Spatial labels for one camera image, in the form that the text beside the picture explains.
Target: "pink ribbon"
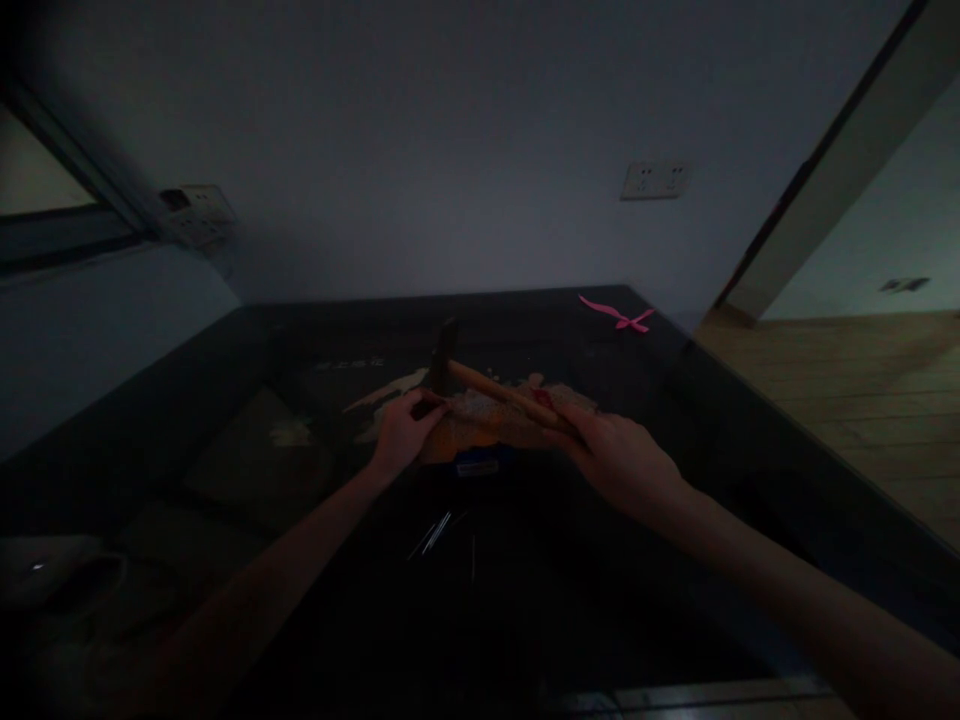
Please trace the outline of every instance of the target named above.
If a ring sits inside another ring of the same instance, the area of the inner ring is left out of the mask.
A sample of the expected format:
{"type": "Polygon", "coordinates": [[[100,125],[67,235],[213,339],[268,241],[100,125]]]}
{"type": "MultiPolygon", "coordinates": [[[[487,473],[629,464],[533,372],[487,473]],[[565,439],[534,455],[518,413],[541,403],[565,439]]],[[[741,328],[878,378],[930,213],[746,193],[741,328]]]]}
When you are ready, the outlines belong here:
{"type": "Polygon", "coordinates": [[[596,310],[597,312],[605,313],[607,315],[613,315],[613,317],[617,318],[620,321],[617,323],[617,330],[623,330],[628,325],[632,327],[634,330],[636,330],[638,333],[645,333],[650,330],[650,328],[648,328],[646,325],[641,325],[640,321],[646,317],[653,315],[653,308],[647,310],[645,313],[637,315],[633,320],[630,320],[629,318],[626,318],[623,315],[621,315],[619,312],[617,312],[615,308],[612,308],[609,305],[600,305],[599,303],[592,303],[589,300],[587,300],[583,295],[580,295],[579,297],[580,297],[580,302],[582,302],[588,308],[592,310],[596,310]]]}

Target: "forearm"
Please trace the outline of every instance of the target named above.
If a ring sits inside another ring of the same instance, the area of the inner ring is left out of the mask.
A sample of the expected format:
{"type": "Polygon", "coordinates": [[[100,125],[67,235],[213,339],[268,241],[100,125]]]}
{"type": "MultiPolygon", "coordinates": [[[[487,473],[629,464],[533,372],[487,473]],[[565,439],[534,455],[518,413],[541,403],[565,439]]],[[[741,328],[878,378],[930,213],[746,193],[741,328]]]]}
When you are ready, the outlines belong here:
{"type": "Polygon", "coordinates": [[[960,717],[960,662],[695,493],[655,528],[745,589],[869,717],[960,717]]]}
{"type": "Polygon", "coordinates": [[[168,641],[130,709],[213,715],[392,479],[368,466],[260,554],[168,641]]]}

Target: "window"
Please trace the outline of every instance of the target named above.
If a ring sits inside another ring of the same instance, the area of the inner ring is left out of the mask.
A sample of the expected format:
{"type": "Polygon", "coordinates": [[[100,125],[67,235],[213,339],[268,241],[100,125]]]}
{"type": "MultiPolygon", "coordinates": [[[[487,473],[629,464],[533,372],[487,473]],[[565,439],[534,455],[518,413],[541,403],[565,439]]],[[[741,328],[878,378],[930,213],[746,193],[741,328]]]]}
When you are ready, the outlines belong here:
{"type": "Polygon", "coordinates": [[[0,100],[0,275],[152,239],[143,217],[16,80],[0,100]]]}

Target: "electrical outlet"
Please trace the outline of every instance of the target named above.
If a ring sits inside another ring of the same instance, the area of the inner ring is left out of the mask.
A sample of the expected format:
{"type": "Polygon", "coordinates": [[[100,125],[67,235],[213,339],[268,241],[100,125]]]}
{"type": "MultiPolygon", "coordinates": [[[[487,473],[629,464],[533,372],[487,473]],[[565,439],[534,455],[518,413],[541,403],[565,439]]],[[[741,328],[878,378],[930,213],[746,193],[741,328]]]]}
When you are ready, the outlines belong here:
{"type": "Polygon", "coordinates": [[[190,201],[190,207],[204,220],[218,225],[237,221],[237,216],[216,185],[181,185],[180,189],[190,201]]]}
{"type": "Polygon", "coordinates": [[[680,197],[690,180],[687,163],[641,160],[627,168],[621,200],[666,200],[680,197]]]}
{"type": "Polygon", "coordinates": [[[192,207],[165,215],[160,224],[174,240],[192,248],[226,240],[216,223],[200,217],[192,207]]]}
{"type": "Polygon", "coordinates": [[[686,163],[683,162],[665,162],[661,163],[661,175],[663,177],[664,197],[680,197],[683,191],[687,189],[687,178],[690,173],[686,163]]]}
{"type": "Polygon", "coordinates": [[[654,169],[652,162],[631,163],[630,167],[627,168],[627,179],[623,183],[623,192],[620,194],[620,199],[640,200],[651,197],[654,169]]]}

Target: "wooden hammer handle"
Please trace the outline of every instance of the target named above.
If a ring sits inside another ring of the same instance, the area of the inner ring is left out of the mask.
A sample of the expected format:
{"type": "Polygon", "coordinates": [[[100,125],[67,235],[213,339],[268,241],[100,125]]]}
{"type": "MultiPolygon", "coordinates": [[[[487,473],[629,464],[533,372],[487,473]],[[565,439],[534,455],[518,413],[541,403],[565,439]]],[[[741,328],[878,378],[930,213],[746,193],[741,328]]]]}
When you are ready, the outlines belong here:
{"type": "Polygon", "coordinates": [[[577,432],[577,429],[571,425],[566,418],[561,417],[550,408],[546,408],[540,403],[524,397],[515,390],[504,387],[483,373],[477,372],[473,368],[468,368],[456,360],[449,360],[447,362],[447,368],[451,375],[467,387],[473,388],[477,392],[499,400],[500,402],[519,405],[527,417],[538,425],[549,428],[550,430],[557,430],[577,440],[580,439],[580,433],[577,432]]]}

